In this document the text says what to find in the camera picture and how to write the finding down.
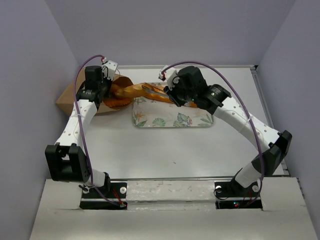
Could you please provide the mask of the ridged orange fake bread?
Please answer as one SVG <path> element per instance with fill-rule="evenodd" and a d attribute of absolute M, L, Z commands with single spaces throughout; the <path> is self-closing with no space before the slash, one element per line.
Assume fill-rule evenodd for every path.
<path fill-rule="evenodd" d="M 118 109 L 131 104 L 132 99 L 131 98 L 123 98 L 123 99 L 106 98 L 103 100 L 103 103 L 110 109 Z"/>

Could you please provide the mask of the pale crusty fake bread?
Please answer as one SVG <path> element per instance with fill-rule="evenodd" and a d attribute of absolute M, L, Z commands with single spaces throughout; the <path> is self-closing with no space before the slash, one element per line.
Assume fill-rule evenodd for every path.
<path fill-rule="evenodd" d="M 114 95 L 118 98 L 118 99 L 125 99 L 125 98 L 130 98 L 130 99 L 134 99 L 134 98 L 139 98 L 139 97 L 145 97 L 151 100 L 155 100 L 155 101 L 160 101 L 160 102 L 164 102 L 164 103 L 169 103 L 172 104 L 173 102 L 169 99 L 169 98 L 165 98 L 165 97 L 161 97 L 155 94 L 148 94 L 146 93 L 143 89 L 142 89 L 142 84 L 147 84 L 147 85 L 152 85 L 150 83 L 139 83 L 139 84 L 133 84 L 124 88 L 120 88 L 117 89 L 114 92 Z"/>

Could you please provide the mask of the long seeded fake baguette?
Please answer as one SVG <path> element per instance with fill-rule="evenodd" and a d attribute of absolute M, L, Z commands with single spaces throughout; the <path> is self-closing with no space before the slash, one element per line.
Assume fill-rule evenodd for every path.
<path fill-rule="evenodd" d="M 184 106 L 190 108 L 198 108 L 198 106 L 194 102 L 187 102 L 184 104 Z"/>

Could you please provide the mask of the metal kitchen tongs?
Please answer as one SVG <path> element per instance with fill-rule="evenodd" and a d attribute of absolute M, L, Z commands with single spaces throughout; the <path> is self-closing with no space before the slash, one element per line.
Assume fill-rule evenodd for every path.
<path fill-rule="evenodd" d="M 165 93 L 163 89 L 160 89 L 154 85 L 144 83 L 142 84 L 141 87 L 148 94 L 154 94 L 154 95 L 169 99 L 169 96 Z"/>

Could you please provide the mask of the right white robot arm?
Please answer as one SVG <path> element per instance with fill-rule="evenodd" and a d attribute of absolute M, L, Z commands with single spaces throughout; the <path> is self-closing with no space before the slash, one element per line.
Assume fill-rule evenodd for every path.
<path fill-rule="evenodd" d="M 167 83 L 164 92 L 176 106 L 194 103 L 229 124 L 257 149 L 257 156 L 234 175 L 227 191 L 242 196 L 258 179 L 274 174 L 289 151 L 292 141 L 289 131 L 279 132 L 261 122 L 221 85 L 208 85 L 198 67 L 176 70 L 165 66 L 159 79 Z"/>

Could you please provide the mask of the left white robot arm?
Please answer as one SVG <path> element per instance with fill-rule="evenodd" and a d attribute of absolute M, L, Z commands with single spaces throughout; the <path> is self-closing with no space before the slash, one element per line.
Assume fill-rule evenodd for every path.
<path fill-rule="evenodd" d="M 85 67 L 84 81 L 74 89 L 73 108 L 66 127 L 55 144 L 45 149 L 52 180 L 93 187 L 101 198 L 110 194 L 111 180 L 108 173 L 92 168 L 85 133 L 110 93 L 117 68 L 118 64 L 113 61 Z"/>

